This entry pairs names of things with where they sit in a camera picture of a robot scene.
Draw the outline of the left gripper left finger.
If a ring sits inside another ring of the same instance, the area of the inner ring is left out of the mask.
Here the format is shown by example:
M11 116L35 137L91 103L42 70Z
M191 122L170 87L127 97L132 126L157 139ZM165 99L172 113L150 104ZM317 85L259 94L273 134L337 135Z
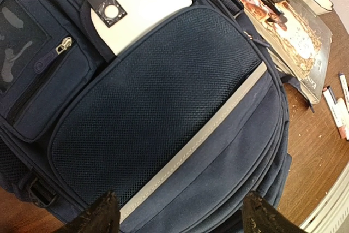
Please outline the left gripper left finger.
M113 191L107 191L73 221L65 232L119 232L120 210Z

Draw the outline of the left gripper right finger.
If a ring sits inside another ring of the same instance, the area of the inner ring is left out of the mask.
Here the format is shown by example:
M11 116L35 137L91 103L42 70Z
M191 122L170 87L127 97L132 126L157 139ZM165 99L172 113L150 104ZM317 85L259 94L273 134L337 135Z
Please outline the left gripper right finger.
M243 200L244 232L300 233L305 232L278 212L258 192L249 192Z

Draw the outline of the navy blue student backpack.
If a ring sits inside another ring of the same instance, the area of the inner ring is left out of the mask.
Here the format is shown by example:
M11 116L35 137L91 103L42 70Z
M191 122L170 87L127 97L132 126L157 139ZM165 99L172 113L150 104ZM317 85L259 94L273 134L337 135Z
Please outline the navy blue student backpack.
M240 0L1 0L1 187L64 223L242 232L279 204L289 113Z

